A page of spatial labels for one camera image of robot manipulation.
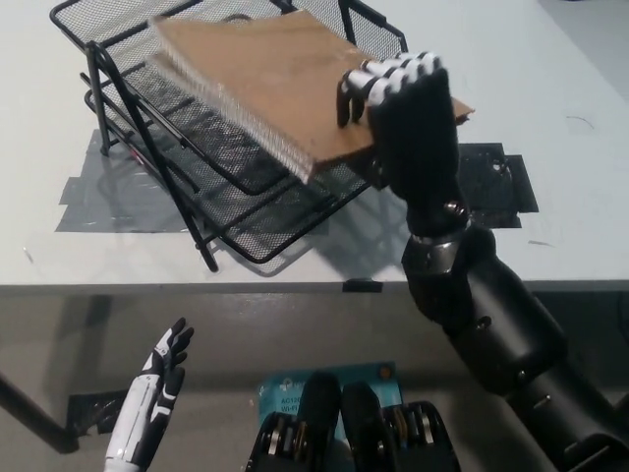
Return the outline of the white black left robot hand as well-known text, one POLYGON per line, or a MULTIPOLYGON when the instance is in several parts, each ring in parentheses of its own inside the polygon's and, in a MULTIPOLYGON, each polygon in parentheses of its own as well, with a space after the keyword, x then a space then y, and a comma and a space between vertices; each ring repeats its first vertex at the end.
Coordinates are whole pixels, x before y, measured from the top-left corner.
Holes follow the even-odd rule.
POLYGON ((168 328, 133 379, 105 454, 105 472, 146 471, 163 439, 181 391, 194 335, 184 318, 168 328))

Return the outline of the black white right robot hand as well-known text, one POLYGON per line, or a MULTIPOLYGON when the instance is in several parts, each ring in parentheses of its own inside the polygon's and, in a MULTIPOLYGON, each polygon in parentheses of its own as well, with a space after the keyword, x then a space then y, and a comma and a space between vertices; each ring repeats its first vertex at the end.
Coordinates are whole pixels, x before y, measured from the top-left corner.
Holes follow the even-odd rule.
POLYGON ((406 202, 412 234, 438 238, 466 226, 456 118, 439 56, 363 61, 338 83, 336 109, 341 128, 367 120, 383 178, 406 202))

